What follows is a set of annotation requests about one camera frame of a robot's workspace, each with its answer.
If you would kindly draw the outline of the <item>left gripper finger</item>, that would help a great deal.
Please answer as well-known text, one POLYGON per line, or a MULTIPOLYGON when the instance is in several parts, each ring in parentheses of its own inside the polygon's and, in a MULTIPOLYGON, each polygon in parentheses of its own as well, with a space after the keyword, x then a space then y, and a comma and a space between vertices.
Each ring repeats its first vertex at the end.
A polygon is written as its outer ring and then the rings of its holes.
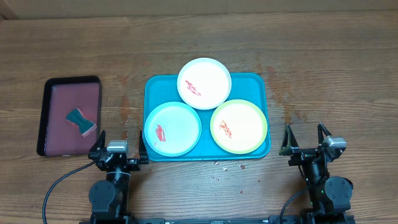
POLYGON ((139 156, 140 156, 140 158, 139 158, 140 163, 148 163, 149 162, 149 157, 147 154, 146 146, 144 144, 142 130, 140 130, 140 134, 139 134, 139 156))
POLYGON ((98 151, 100 149, 103 149, 104 145, 105 145, 105 138, 106 138, 106 131, 102 130, 102 132, 99 135, 97 141, 91 147, 90 152, 96 152, 96 151, 98 151))

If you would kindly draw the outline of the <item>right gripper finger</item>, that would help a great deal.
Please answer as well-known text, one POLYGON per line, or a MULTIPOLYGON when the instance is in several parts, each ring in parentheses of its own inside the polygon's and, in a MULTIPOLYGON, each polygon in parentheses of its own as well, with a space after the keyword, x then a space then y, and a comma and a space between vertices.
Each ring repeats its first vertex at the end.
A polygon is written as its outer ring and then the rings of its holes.
POLYGON ((292 132, 292 129, 289 124, 285 125, 284 128, 284 138, 282 141, 282 145, 279 150, 280 156, 291 156, 297 153, 299 150, 299 145, 297 140, 292 132))
POLYGON ((327 128, 323 125, 323 123, 319 123, 317 126, 317 134, 318 134, 318 144, 321 145, 324 138, 327 136, 331 136, 331 132, 327 130, 327 128))

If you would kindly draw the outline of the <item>light blue plate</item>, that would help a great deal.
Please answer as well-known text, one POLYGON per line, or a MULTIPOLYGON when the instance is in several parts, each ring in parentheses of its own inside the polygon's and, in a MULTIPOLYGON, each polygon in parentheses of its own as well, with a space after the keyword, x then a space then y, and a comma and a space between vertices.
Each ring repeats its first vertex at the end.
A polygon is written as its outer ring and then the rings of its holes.
POLYGON ((201 136, 198 113, 185 103, 171 101, 152 110, 144 124, 149 147, 165 157, 182 156, 191 151, 201 136))

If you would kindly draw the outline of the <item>white plate with red stain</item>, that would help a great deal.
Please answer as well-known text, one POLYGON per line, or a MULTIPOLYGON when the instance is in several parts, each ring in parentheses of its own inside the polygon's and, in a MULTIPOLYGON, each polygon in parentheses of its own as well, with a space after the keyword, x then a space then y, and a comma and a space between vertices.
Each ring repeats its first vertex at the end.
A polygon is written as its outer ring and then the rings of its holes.
POLYGON ((232 89, 228 69, 213 58, 196 58, 185 64, 177 77, 177 91, 189 106, 210 110, 226 101, 232 89))

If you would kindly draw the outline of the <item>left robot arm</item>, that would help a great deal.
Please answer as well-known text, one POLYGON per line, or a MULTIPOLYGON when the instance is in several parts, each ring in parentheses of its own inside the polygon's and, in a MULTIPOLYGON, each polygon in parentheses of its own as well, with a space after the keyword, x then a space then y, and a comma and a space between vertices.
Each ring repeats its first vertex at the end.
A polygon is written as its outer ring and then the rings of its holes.
POLYGON ((143 137, 139 138, 139 157, 128 158, 126 140, 110 141, 105 144, 106 132, 102 131, 91 147, 88 158, 96 167, 105 171, 106 178, 94 183, 88 197, 91 203, 90 223, 138 223, 127 211, 131 172, 141 170, 149 163, 143 137))

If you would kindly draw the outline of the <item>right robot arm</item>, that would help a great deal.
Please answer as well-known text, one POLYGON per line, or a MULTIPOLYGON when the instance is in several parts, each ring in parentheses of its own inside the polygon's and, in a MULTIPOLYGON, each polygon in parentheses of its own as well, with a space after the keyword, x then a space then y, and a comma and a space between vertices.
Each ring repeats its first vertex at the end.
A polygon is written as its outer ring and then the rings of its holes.
POLYGON ((354 223, 354 216, 347 216, 351 208, 353 183, 340 176, 331 176, 327 165, 338 159, 346 149, 346 141, 334 136, 319 123, 317 126, 318 146, 299 147, 291 127, 284 129, 284 140, 279 155, 289 156, 289 166, 297 166, 306 187, 293 194, 285 202, 277 223, 354 223), (308 193, 310 208, 301 209, 298 215, 284 217, 287 206, 298 196, 308 193))

